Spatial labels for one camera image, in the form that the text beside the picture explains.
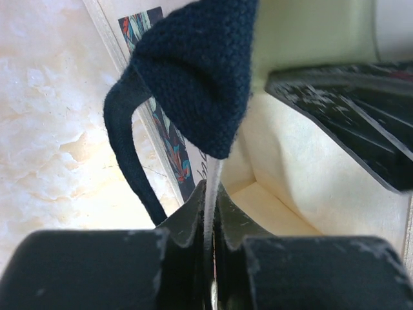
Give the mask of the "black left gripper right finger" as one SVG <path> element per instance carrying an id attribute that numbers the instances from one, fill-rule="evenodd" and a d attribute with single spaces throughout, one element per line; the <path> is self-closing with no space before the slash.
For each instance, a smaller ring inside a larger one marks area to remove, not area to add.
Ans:
<path id="1" fill-rule="evenodd" d="M 276 236 L 224 188 L 215 217 L 220 309 L 412 308 L 410 278 L 381 238 Z"/>

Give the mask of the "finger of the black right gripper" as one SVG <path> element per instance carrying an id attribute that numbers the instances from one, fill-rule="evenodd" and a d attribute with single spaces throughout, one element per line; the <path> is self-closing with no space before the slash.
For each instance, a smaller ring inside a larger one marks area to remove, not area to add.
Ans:
<path id="1" fill-rule="evenodd" d="M 412 62 L 296 68 L 265 90 L 313 121 L 382 186 L 412 192 Z"/>

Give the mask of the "beige canvas tote bag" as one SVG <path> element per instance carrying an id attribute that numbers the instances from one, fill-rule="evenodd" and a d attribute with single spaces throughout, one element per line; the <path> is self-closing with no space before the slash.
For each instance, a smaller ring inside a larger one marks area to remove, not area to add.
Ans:
<path id="1" fill-rule="evenodd" d="M 266 83 L 253 90 L 259 3 L 86 2 L 122 71 L 106 95 L 103 115 L 127 183 L 152 221 L 165 221 L 132 137 L 133 113 L 145 105 L 177 181 L 203 168 L 194 181 L 206 183 L 207 249 L 224 188 L 272 234 L 377 236 L 406 254 L 412 192 L 382 186 L 313 121 L 267 93 Z"/>

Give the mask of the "green bottle beige cap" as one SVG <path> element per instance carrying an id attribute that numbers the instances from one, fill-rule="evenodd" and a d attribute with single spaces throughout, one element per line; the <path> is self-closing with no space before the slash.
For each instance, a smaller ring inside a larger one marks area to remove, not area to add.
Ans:
<path id="1" fill-rule="evenodd" d="M 412 1 L 260 1 L 252 88 L 269 72 L 412 59 Z"/>

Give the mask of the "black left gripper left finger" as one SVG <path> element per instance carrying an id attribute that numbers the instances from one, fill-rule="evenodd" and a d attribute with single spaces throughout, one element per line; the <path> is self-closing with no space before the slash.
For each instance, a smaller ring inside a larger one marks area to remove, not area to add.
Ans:
<path id="1" fill-rule="evenodd" d="M 205 309 L 205 185 L 154 229 L 29 234 L 1 277 L 1 308 Z"/>

